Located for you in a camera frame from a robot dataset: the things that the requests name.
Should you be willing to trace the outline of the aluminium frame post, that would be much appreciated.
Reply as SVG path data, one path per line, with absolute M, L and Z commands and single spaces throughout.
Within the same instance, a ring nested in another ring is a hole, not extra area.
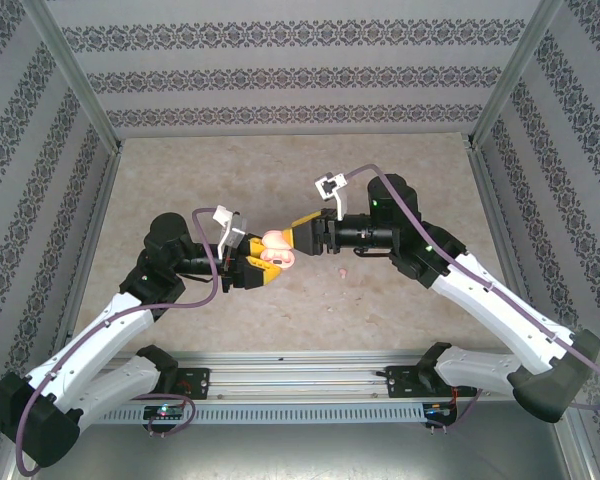
M 20 2 L 107 150 L 117 152 L 121 140 L 115 133 L 86 73 L 76 59 L 62 29 L 54 19 L 46 0 L 20 0 Z
M 489 96 L 475 128 L 468 136 L 469 145 L 476 149 L 482 145 L 496 122 L 509 95 L 517 85 L 520 77 L 545 32 L 551 25 L 556 13 L 562 6 L 564 0 L 540 0 L 531 16 L 529 23 L 521 34 L 508 63 L 502 71 L 495 88 Z

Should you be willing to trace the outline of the pink earbud charging case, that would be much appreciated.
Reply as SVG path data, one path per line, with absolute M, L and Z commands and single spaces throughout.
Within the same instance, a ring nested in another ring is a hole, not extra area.
M 283 270 L 291 268 L 295 263 L 293 247 L 281 230 L 267 231 L 262 237 L 264 250 L 260 258 Z

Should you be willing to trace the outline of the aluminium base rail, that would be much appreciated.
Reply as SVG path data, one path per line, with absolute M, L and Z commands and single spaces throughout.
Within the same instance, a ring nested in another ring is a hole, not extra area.
M 209 403 L 391 402 L 387 366 L 414 365 L 421 351 L 170 353 L 180 366 L 207 368 Z

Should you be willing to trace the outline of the aluminium side rail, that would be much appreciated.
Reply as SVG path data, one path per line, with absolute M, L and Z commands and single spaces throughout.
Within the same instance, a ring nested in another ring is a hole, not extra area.
M 518 263 L 505 218 L 500 209 L 496 191 L 488 174 L 484 158 L 481 152 L 471 145 L 466 148 L 466 153 L 493 239 L 503 276 L 502 283 L 522 300 L 529 302 L 530 299 L 527 295 L 523 277 L 518 269 Z
M 78 322 L 123 149 L 124 141 L 121 141 L 116 151 L 110 155 L 106 168 L 102 171 L 97 195 L 94 198 L 87 229 L 84 232 L 81 249 L 77 257 L 77 264 L 70 277 L 68 290 L 60 311 L 59 323 L 52 338 L 51 348 L 48 351 L 51 355 L 63 348 L 65 343 L 72 338 Z

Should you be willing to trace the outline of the grey metal sheet panel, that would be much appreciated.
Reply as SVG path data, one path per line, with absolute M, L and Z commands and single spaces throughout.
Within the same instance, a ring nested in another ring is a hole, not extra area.
M 481 402 L 447 431 L 418 424 L 195 425 L 166 439 L 90 428 L 33 480 L 600 480 L 565 421 Z

